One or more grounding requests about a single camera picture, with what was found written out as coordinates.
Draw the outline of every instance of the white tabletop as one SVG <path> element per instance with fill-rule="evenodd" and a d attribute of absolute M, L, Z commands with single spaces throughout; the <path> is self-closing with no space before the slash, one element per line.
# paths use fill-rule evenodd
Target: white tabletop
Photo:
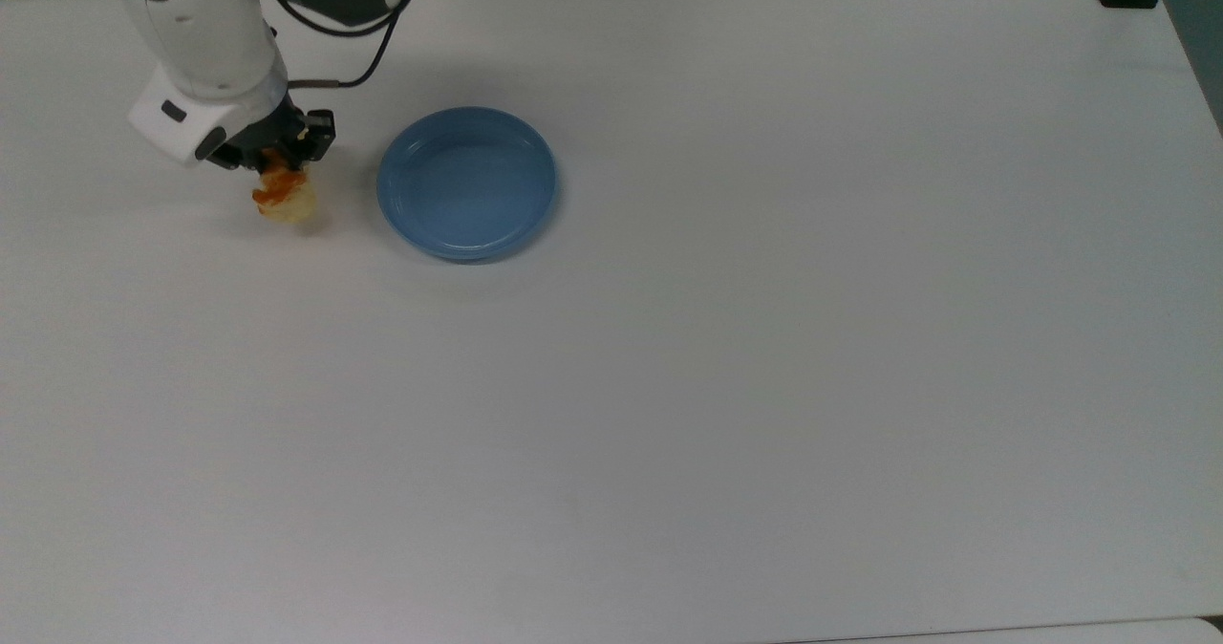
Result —
<path fill-rule="evenodd" d="M 0 640 L 1223 611 L 1223 143 L 1163 9 L 416 0 L 296 95 L 302 230 L 142 143 L 150 68 L 115 0 L 0 1 Z M 493 265 L 373 197 L 464 104 L 563 178 Z"/>

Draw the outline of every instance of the blue bowl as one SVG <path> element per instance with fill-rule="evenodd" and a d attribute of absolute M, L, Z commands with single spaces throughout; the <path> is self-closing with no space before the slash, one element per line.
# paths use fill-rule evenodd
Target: blue bowl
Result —
<path fill-rule="evenodd" d="M 401 132 L 378 169 L 378 205 L 407 242 L 445 260 L 486 260 L 527 243 L 556 200 L 556 164 L 526 122 L 446 109 Z"/>

